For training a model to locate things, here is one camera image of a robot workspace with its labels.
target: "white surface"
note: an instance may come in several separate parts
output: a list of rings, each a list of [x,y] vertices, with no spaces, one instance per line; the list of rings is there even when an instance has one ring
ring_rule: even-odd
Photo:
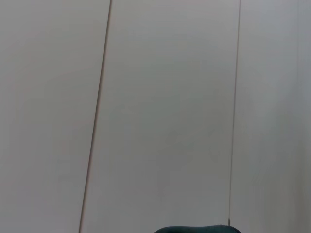
[[[228,220],[238,0],[114,0],[83,233]]]
[[[297,1],[241,8],[231,223],[242,233],[300,231]]]
[[[78,232],[108,2],[0,3],[0,232]]]

